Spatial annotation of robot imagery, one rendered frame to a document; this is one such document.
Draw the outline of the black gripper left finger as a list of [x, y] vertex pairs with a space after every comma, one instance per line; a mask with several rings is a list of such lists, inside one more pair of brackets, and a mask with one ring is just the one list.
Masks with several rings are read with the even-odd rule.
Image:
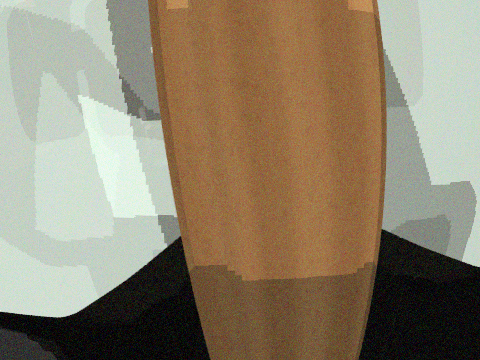
[[0, 360], [211, 360], [181, 236], [71, 316], [0, 312]]

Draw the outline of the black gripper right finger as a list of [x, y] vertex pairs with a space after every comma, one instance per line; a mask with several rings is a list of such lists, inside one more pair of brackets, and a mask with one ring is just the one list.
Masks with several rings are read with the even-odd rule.
[[480, 360], [480, 268], [381, 229], [359, 360]]

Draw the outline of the brown wooden board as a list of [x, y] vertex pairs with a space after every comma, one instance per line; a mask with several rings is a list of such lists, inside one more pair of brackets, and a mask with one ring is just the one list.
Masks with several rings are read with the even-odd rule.
[[381, 240], [377, 0], [148, 0], [211, 360], [359, 360]]

